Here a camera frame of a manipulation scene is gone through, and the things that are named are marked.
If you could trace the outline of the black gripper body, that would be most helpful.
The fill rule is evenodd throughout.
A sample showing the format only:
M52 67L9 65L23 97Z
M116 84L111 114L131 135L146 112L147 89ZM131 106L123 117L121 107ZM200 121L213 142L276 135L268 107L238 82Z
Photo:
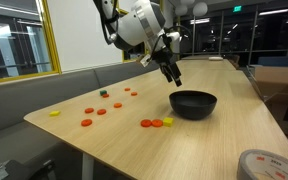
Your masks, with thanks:
M153 52L152 60L159 65L162 72L166 72L167 70L177 70L175 55L169 48L163 48Z

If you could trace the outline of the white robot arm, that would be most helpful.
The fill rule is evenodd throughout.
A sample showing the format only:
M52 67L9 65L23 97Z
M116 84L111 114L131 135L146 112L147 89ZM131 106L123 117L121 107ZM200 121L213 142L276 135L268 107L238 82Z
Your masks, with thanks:
M149 51L141 55L138 62L143 67L155 61L168 82L181 86L181 72L176 64L176 55L170 44L180 38L179 32L165 28L166 20L157 3L136 0L131 11L120 16L117 3L111 0L93 0L101 21L103 36L108 45L129 51L144 43Z

